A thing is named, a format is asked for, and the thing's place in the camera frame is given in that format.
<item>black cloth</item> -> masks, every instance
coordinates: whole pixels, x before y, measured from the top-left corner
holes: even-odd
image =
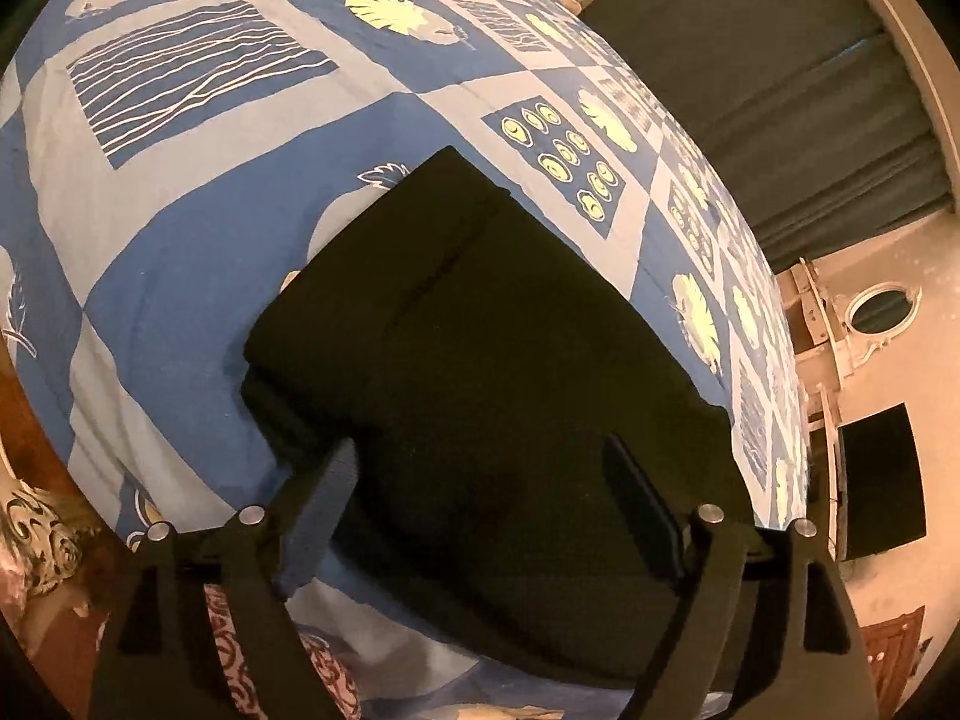
[[[632,686],[678,605],[611,497],[603,437],[620,435],[668,502],[683,490],[752,523],[726,412],[453,148],[330,242],[245,355],[245,400],[281,459],[357,441],[341,553],[527,673]]]
[[[866,0],[597,0],[583,19],[702,149],[774,272],[952,206]]]

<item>folded clothing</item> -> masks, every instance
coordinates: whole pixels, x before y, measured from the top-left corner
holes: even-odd
[[[601,466],[752,522],[724,410],[576,252],[445,148],[325,247],[253,327],[243,394],[275,453],[357,441],[335,543],[450,640],[628,688],[678,597]]]

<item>dark gray curtain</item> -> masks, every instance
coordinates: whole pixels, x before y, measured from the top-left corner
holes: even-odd
[[[702,148],[774,271],[952,204],[866,0],[597,0],[583,18]]]

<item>round mirror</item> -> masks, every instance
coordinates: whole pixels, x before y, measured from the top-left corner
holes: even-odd
[[[863,300],[851,315],[851,325],[858,333],[875,336],[888,333],[904,322],[913,310],[906,291],[888,288]]]

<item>bed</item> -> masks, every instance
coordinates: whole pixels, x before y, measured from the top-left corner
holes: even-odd
[[[131,549],[152,522],[214,527],[277,490],[239,396],[248,330],[449,145],[727,409],[757,523],[803,515],[774,277],[683,127],[562,0],[51,0],[0,86],[3,335],[56,452]],[[600,720],[628,697],[445,643],[336,553],[289,610],[369,717]]]

